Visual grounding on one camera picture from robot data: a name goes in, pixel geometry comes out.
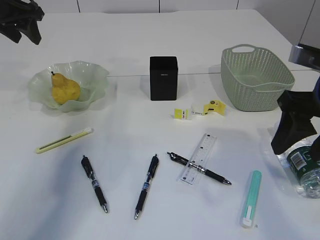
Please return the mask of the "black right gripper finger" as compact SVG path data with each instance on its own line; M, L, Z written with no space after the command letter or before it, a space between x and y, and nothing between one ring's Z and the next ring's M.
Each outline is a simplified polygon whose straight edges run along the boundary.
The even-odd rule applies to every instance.
M310 155L314 162L320 161L320 136L318 136L312 143Z
M271 141L271 147L276 155L281 155L297 142L317 133L311 119L313 116L296 111L281 114L277 131Z

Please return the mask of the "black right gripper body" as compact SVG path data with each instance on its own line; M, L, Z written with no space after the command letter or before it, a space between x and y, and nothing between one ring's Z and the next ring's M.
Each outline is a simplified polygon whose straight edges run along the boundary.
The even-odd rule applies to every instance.
M285 90L277 100L282 111L281 123L299 122L319 117L319 93L317 91Z

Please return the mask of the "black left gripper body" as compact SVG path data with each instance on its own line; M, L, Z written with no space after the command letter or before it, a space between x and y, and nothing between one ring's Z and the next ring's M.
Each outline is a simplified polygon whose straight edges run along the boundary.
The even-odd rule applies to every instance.
M42 8L34 1L1 0L0 25L1 26L28 26L37 24L44 17Z

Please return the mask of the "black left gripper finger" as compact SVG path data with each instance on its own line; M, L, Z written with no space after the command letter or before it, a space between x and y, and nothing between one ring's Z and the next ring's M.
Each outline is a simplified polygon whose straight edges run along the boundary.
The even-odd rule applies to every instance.
M22 38L22 35L15 25L0 25L0 33L9 38L14 43L18 44Z
M39 45L42 37L35 19L25 19L16 24L17 29L35 45Z

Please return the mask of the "blue black right robot arm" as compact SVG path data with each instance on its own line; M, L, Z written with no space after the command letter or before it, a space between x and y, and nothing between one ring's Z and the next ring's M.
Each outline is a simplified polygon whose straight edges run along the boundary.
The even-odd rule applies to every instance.
M320 81L313 91L285 90L277 103L281 118L271 147L280 155L297 142L317 134L311 119L320 116Z

